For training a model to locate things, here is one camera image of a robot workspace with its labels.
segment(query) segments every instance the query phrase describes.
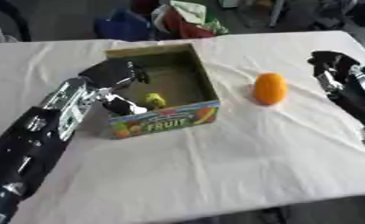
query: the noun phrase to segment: floor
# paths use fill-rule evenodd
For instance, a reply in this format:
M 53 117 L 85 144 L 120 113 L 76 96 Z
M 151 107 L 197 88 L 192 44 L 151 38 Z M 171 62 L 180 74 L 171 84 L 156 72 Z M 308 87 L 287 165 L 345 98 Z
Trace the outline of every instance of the floor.
M 28 18 L 35 41 L 93 39 L 94 18 L 106 18 L 115 9 L 126 9 L 129 0 L 11 0 Z M 216 0 L 190 0 L 205 4 L 231 33 L 300 32 L 313 21 L 317 1 L 290 1 L 291 10 L 276 28 L 267 28 L 268 17 L 250 17 L 251 9 L 223 10 Z M 0 13 L 6 34 L 18 37 L 12 21 Z M 365 46 L 365 28 L 353 24 L 345 27 Z M 365 224 L 365 197 L 336 199 L 274 210 L 261 210 L 221 215 L 186 221 L 184 224 Z

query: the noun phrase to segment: open box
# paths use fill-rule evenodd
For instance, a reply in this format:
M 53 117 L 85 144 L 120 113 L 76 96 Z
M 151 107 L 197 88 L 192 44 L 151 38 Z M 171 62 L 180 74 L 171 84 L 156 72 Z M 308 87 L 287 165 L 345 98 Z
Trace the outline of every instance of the open box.
M 109 124 L 117 138 L 175 130 L 213 122 L 220 106 L 204 67 L 193 47 L 162 45 L 106 51 L 108 58 L 125 58 L 141 67 L 150 84 L 133 82 L 125 95 L 142 102 L 158 93 L 166 107 L 140 115 L 110 115 Z

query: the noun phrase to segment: chair leg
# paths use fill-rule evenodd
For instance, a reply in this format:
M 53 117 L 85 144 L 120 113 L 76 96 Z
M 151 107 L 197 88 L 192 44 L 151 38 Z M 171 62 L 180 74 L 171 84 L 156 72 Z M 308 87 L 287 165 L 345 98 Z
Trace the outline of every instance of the chair leg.
M 0 0 L 0 11 L 13 19 L 24 42 L 32 41 L 28 23 L 14 4 L 7 0 Z

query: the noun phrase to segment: fruit illustration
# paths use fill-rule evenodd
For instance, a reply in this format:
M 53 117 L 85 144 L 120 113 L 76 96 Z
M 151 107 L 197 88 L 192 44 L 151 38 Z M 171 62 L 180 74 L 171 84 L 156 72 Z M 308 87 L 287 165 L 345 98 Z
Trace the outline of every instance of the fruit illustration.
M 128 137 L 130 132 L 123 122 L 115 122 L 113 123 L 113 128 L 115 130 L 114 134 L 117 137 Z
M 194 125 L 206 122 L 214 113 L 216 108 L 200 108 L 194 113 Z
M 263 105 L 273 105 L 285 97 L 285 80 L 276 73 L 264 73 L 256 79 L 253 96 Z
M 139 134 L 141 132 L 141 126 L 134 125 L 129 128 L 131 134 Z

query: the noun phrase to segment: orange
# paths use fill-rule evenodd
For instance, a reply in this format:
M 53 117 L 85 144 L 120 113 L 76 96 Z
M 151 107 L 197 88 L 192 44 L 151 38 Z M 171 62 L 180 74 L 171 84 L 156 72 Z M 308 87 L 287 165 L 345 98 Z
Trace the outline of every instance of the orange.
M 272 105 L 285 97 L 287 86 L 277 73 L 263 73 L 256 79 L 253 96 L 263 105 Z
M 120 129 L 120 130 L 117 130 L 115 132 L 115 134 L 116 134 L 117 137 L 128 137 L 130 133 L 126 129 Z

